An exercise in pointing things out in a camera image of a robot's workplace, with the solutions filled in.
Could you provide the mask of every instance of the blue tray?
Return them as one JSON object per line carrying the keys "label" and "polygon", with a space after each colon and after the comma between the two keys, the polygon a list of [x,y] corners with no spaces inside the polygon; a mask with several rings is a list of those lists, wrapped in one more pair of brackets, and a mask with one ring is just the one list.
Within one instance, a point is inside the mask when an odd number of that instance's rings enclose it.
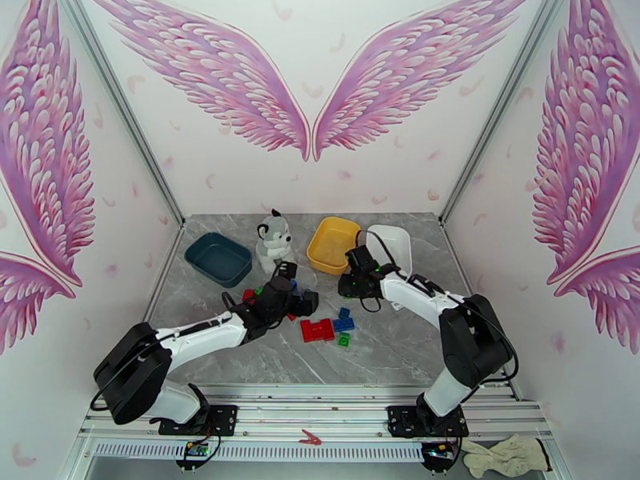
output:
{"label": "blue tray", "polygon": [[251,271],[251,251],[224,235],[204,234],[185,252],[185,260],[220,286],[237,286]]}

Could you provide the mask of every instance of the white work glove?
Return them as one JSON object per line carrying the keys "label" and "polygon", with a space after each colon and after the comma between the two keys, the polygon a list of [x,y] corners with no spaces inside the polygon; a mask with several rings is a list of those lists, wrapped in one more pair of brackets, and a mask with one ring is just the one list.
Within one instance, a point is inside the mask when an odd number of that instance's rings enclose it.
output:
{"label": "white work glove", "polygon": [[475,478],[481,478],[487,470],[496,470],[509,478],[529,470],[551,470],[542,444],[535,438],[522,439],[514,434],[489,449],[464,438],[462,450],[468,452],[463,461]]}

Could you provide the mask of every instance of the yellow plastic bin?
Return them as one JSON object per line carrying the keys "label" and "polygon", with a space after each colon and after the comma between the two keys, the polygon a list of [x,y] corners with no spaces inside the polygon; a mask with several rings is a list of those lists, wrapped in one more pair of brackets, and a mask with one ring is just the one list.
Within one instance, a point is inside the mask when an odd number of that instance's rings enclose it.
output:
{"label": "yellow plastic bin", "polygon": [[349,265],[345,252],[355,247],[355,235],[359,230],[360,225],[344,218],[322,220],[306,248],[311,266],[328,274],[342,274]]}

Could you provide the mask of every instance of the angel wing painting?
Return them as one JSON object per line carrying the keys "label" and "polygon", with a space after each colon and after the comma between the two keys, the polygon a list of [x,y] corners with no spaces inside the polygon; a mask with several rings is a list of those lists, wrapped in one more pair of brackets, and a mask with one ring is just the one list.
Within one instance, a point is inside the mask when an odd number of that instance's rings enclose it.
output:
{"label": "angel wing painting", "polygon": [[526,0],[460,0],[383,28],[352,58],[313,130],[273,60],[238,28],[157,0],[94,1],[187,100],[256,146],[292,146],[318,161],[327,147],[375,141],[435,99],[503,38]]}
{"label": "angel wing painting", "polygon": [[30,0],[0,71],[0,182],[42,263],[0,252],[0,354],[34,333],[42,302],[74,297],[74,256],[91,243],[82,92],[55,0]]}
{"label": "angel wing painting", "polygon": [[616,31],[603,0],[570,0],[569,27],[558,36],[538,136],[536,239],[555,253],[555,295],[588,297],[631,352],[640,329],[639,248],[588,260],[602,240],[638,164],[638,59]]}

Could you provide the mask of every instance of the blue toy block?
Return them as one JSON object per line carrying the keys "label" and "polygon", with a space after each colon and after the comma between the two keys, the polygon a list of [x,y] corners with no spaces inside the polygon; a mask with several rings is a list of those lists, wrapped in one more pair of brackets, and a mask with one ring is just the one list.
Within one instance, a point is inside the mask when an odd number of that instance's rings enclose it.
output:
{"label": "blue toy block", "polygon": [[334,331],[340,333],[341,331],[355,330],[354,320],[351,318],[340,318],[334,320]]}

